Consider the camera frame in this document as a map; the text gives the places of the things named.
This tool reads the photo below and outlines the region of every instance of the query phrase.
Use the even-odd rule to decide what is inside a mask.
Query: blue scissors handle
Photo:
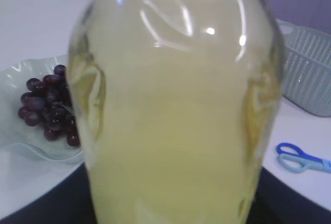
[[[290,153],[290,152],[284,151],[282,149],[283,147],[290,148],[293,151],[295,151],[296,153]],[[287,154],[287,155],[291,155],[291,156],[295,156],[295,157],[299,157],[299,158],[308,159],[308,160],[312,160],[312,161],[315,161],[315,162],[322,163],[322,159],[320,159],[318,157],[311,156],[311,155],[305,153],[303,150],[300,149],[300,147],[298,147],[294,144],[291,144],[291,143],[280,143],[279,145],[277,145],[276,150],[277,150],[277,153],[279,155]]]
[[[292,172],[292,173],[302,173],[304,171],[306,171],[309,168],[312,169],[318,169],[318,168],[314,168],[313,164],[317,164],[318,166],[320,165],[320,170],[323,170],[323,165],[317,162],[313,162],[304,158],[300,158],[297,156],[293,156],[293,155],[288,155],[288,154],[280,154],[277,157],[278,162],[288,171]],[[292,162],[296,162],[298,164],[297,167],[291,166],[289,164],[286,163],[286,161],[292,161]]]

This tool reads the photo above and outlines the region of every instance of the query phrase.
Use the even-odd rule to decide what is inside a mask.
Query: red grape
[[[63,109],[63,106],[61,105],[60,102],[53,102],[52,105],[50,106],[50,110],[54,109]]]
[[[48,86],[60,87],[62,83],[62,78],[60,75],[54,74],[51,75],[47,80]]]
[[[43,131],[43,136],[45,137],[45,139],[47,139],[48,141],[54,141],[57,140],[58,137],[60,136],[61,132],[60,131],[53,131],[47,127],[45,127],[44,131]]]
[[[69,93],[69,87],[68,84],[64,83],[61,85],[60,92],[63,98],[64,102],[70,101],[70,93]]]
[[[41,120],[42,119],[41,119],[40,114],[38,114],[34,111],[28,112],[24,117],[24,121],[25,121],[26,125],[28,125],[30,127],[37,126],[39,123],[41,123]]]
[[[27,106],[30,98],[33,97],[33,94],[31,92],[24,93],[21,96],[21,103],[23,106]]]
[[[51,112],[49,112],[48,109],[44,109],[41,114],[44,118],[44,122],[49,122],[51,120],[51,118],[53,117],[53,114]]]
[[[67,111],[65,109],[58,108],[51,110],[51,114],[53,115],[53,117],[57,117],[64,120],[67,116]]]
[[[29,91],[32,91],[32,87],[34,85],[34,83],[36,82],[40,82],[40,80],[38,78],[30,78],[27,82],[26,82],[26,87]]]
[[[46,102],[49,104],[52,104],[54,102],[58,102],[59,101],[59,96],[58,93],[54,90],[54,91],[48,91],[46,93]]]
[[[80,146],[81,142],[79,140],[78,133],[77,132],[71,132],[70,134],[68,134],[67,143],[68,143],[68,145],[74,146],[74,147]]]
[[[44,76],[43,79],[42,79],[42,81],[43,81],[46,85],[48,85],[48,81],[49,81],[49,79],[50,79],[51,76],[52,76],[52,75],[46,75],[46,76]]]
[[[54,68],[54,74],[64,76],[66,73],[66,67],[64,65],[57,65]]]
[[[53,131],[60,131],[63,128],[63,122],[64,120],[62,118],[53,115],[48,122],[48,127]]]
[[[65,122],[66,131],[77,132],[76,118],[74,116],[68,117]]]
[[[26,116],[26,114],[28,113],[28,112],[30,112],[31,110],[28,108],[28,107],[26,107],[26,106],[24,106],[24,107],[21,107],[20,109],[19,109],[19,117],[21,118],[21,119],[24,119],[24,117]]]
[[[31,97],[27,106],[33,111],[42,111],[46,106],[46,102],[41,97]]]
[[[46,94],[47,87],[44,82],[36,82],[32,87],[32,92],[38,96],[44,96]]]

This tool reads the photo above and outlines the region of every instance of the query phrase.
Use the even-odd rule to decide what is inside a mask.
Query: glass jar
[[[262,0],[92,0],[68,81],[98,223],[245,223],[282,67]]]

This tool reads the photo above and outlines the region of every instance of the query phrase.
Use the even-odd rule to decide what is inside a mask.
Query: scissors handle
[[[305,158],[300,158],[297,156],[292,156],[292,155],[288,155],[288,154],[280,154],[278,157],[278,162],[288,171],[292,172],[292,173],[302,173],[304,171],[306,171],[307,169],[314,167],[312,166],[312,163],[316,163],[316,162],[312,162],[308,159]],[[288,161],[292,161],[292,162],[296,162],[298,163],[298,167],[293,167],[290,166],[288,163],[286,163],[286,160]]]
[[[283,147],[290,148],[293,151],[295,151],[296,153],[290,153],[290,152],[284,151],[282,149]],[[315,162],[322,163],[322,159],[320,159],[318,157],[311,156],[311,155],[305,153],[302,149],[300,149],[300,147],[298,147],[297,145],[291,144],[291,143],[280,143],[279,145],[277,145],[276,150],[277,150],[277,153],[279,155],[280,154],[287,154],[287,155],[300,157],[300,158],[304,158],[304,159],[308,159],[308,160],[312,160],[312,161],[315,161]]]
[[[331,173],[331,161],[327,159],[322,159],[323,170],[325,172]]]

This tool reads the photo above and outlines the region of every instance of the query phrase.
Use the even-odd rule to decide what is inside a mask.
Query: light blue basket
[[[284,97],[307,112],[331,116],[331,36],[278,21],[285,38]]]

